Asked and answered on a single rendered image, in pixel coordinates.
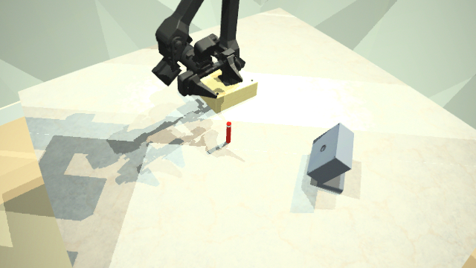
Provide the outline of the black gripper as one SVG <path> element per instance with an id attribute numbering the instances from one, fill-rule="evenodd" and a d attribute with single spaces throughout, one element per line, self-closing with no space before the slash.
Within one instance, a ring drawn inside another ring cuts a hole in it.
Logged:
<path id="1" fill-rule="evenodd" d="M 223 71 L 225 75 L 242 82 L 243 78 L 235 66 L 237 53 L 229 48 L 219 54 L 219 61 L 213 63 L 212 56 L 202 61 L 201 67 L 193 58 L 194 49 L 187 51 L 183 57 L 183 65 L 187 71 L 177 77 L 178 91 L 182 96 L 199 95 L 209 98 L 217 98 L 217 94 L 206 86 L 200 79 L 208 76 L 218 70 Z"/>

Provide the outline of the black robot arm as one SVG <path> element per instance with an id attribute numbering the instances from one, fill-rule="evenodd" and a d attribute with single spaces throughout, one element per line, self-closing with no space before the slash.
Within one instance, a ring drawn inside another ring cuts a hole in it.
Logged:
<path id="1" fill-rule="evenodd" d="M 245 61 L 239 57 L 236 40 L 239 0 L 222 0 L 219 38 L 212 33 L 197 41 L 194 47 L 191 45 L 193 39 L 189 35 L 189 26 L 203 1 L 181 0 L 173 14 L 162 22 L 155 33 L 158 52 L 164 58 L 151 72 L 168 87 L 182 71 L 177 62 L 183 64 L 185 53 L 191 49 L 194 49 L 192 55 L 199 67 L 201 60 L 209 56 L 219 61 L 219 54 L 229 48 L 237 53 L 237 70 L 241 71 L 245 67 Z"/>

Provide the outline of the red peg with white band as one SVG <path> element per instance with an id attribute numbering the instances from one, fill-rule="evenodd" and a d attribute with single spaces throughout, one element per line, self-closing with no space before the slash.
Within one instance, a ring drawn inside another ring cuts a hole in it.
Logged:
<path id="1" fill-rule="evenodd" d="M 231 142 L 231 122 L 227 122 L 226 124 L 226 142 Z"/>

